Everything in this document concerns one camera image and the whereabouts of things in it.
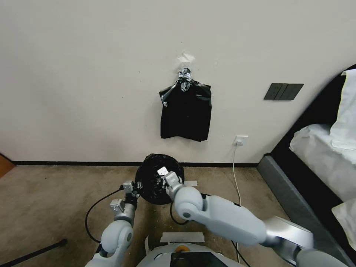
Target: white tape strip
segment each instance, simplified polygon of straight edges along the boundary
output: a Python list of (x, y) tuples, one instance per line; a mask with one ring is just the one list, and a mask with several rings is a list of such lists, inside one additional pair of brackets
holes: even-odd
[(184, 185), (186, 185), (186, 186), (197, 186), (198, 182), (197, 181), (184, 181)]
[(170, 232), (162, 233), (161, 243), (180, 243), (180, 242), (190, 242), (190, 243), (204, 243), (205, 238), (202, 232)]

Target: power outlet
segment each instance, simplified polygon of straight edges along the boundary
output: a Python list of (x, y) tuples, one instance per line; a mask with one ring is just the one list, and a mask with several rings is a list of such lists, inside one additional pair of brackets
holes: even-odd
[(235, 140), (233, 141), (233, 145), (244, 145), (248, 135), (236, 135)]

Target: metal hook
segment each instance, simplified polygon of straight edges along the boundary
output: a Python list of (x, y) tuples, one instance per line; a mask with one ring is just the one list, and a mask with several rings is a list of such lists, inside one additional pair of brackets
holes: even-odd
[(187, 67), (182, 68), (179, 71), (178, 80), (181, 82), (181, 90), (186, 92), (189, 90), (191, 80), (192, 80), (192, 72)]

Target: black switch panel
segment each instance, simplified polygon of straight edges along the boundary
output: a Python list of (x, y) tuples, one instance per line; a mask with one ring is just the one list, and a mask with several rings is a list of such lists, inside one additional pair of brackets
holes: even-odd
[(273, 83), (267, 91), (265, 100), (293, 100), (303, 87), (303, 83)]
[(283, 83), (273, 83), (271, 84), (270, 88), (267, 91), (266, 96), (264, 97), (265, 100), (274, 100), (277, 96), (279, 90), (281, 89)]

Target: black baseboard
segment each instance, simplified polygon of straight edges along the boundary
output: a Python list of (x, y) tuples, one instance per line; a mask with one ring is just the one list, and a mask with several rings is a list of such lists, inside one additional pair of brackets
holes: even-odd
[[(102, 162), (102, 161), (12, 161), (15, 165), (60, 165), (60, 166), (140, 166), (142, 162)], [(184, 167), (231, 168), (232, 163), (182, 162)], [(257, 163), (235, 163), (237, 168), (255, 168)]]

